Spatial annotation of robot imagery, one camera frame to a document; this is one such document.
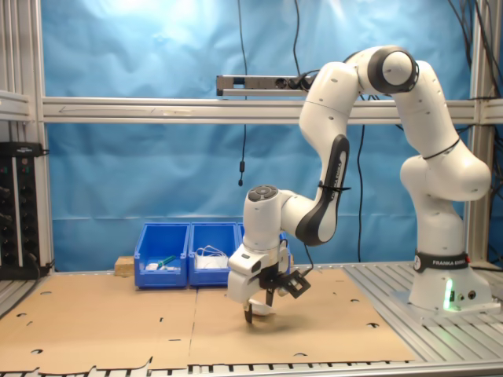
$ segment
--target green object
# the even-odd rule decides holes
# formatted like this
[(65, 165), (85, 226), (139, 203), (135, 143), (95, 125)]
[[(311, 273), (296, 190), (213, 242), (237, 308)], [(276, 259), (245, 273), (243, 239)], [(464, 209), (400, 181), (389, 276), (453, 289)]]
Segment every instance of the green object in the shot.
[(174, 255), (167, 257), (163, 261), (160, 261), (159, 263), (157, 263), (157, 268), (161, 268), (163, 265), (167, 265), (169, 262), (174, 261), (175, 259), (176, 259), (176, 257)]
[(443, 308), (444, 310), (448, 310), (450, 307), (450, 292), (453, 290), (453, 280), (448, 279), (446, 284), (446, 294), (443, 299)]

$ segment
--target metal grating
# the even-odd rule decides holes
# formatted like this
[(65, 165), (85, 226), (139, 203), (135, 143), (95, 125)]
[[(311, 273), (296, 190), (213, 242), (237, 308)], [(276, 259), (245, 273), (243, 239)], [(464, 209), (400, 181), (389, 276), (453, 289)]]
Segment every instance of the metal grating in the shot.
[[(408, 291), (413, 269), (408, 262), (317, 265), (315, 269), (343, 269), (373, 302), (380, 315), (395, 329), (417, 360), (379, 363), (253, 364), (190, 366), (187, 369), (150, 371), (147, 364), (134, 370), (93, 369), (65, 377), (164, 377), (169, 375), (503, 375), (503, 314), (438, 320), (420, 326), (409, 319), (396, 301), (394, 291)], [(496, 295), (503, 293), (503, 273), (480, 272)], [(0, 281), (0, 313), (15, 302), (31, 282)], [(0, 373), (0, 377), (39, 377), (32, 373)]]

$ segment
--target blue backdrop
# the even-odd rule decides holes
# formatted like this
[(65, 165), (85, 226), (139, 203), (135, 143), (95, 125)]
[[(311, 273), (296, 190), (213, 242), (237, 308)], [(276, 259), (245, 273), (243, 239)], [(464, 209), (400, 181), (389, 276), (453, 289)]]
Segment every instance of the blue backdrop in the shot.
[[(295, 75), (293, 0), (242, 0), (249, 75)], [(299, 1), (301, 71), (382, 44), (407, 48), (436, 70), (448, 99), (468, 98), (461, 29), (438, 0)], [(244, 74), (237, 0), (42, 0), (46, 95), (215, 98), (215, 76)], [(356, 154), (351, 154), (333, 240), (315, 262), (354, 262)], [(236, 221), (246, 192), (272, 184), (313, 197), (321, 164), (297, 126), (49, 124), (56, 266), (111, 269), (132, 254), (145, 221)], [(362, 152), (362, 259), (410, 260), (412, 202), (399, 180), (416, 154), (394, 126), (367, 126)], [(297, 262), (303, 247), (291, 240)]]

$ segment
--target cardboard surface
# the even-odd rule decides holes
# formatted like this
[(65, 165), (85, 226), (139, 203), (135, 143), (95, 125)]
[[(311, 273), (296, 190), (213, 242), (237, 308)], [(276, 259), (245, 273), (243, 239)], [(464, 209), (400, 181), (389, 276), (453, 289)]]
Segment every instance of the cardboard surface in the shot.
[[(407, 345), (343, 271), (313, 271), (308, 280), (311, 289), (304, 295), (297, 300), (276, 296), (276, 314), (254, 317), (252, 325), (225, 290), (199, 290), (189, 363), (413, 360)], [(257, 299), (264, 302), (265, 295)]]
[(195, 305), (194, 290), (137, 291), (132, 277), (52, 276), (0, 321), (0, 371), (186, 368)]
[(309, 281), (299, 299), (276, 296), (276, 314), (248, 325), (226, 289), (138, 291), (132, 277), (52, 276), (0, 320), (0, 372), (77, 374), (150, 359), (150, 369), (413, 360), (343, 271)]

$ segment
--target blue storage bin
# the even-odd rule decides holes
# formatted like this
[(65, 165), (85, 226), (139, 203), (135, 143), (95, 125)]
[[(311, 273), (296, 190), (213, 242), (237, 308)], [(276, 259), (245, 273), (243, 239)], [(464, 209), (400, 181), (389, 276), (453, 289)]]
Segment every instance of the blue storage bin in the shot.
[[(237, 223), (237, 227), (239, 228), (239, 244), (241, 245), (243, 243), (243, 237), (244, 237), (244, 224), (242, 222)], [(280, 240), (286, 240), (286, 233), (281, 232), (280, 233)], [(286, 248), (288, 249), (288, 269), (286, 270), (287, 273), (290, 273), (290, 261), (292, 252), (290, 251), (290, 244), (287, 241)]]
[[(186, 287), (189, 223), (146, 223), (134, 251), (134, 283), (139, 288)], [(167, 264), (178, 270), (149, 271), (149, 263), (163, 261), (174, 255)]]
[(189, 242), (189, 284), (193, 287), (226, 286), (230, 269), (196, 269), (196, 251), (200, 247), (211, 245), (230, 258), (240, 245), (239, 239), (235, 222), (192, 223)]

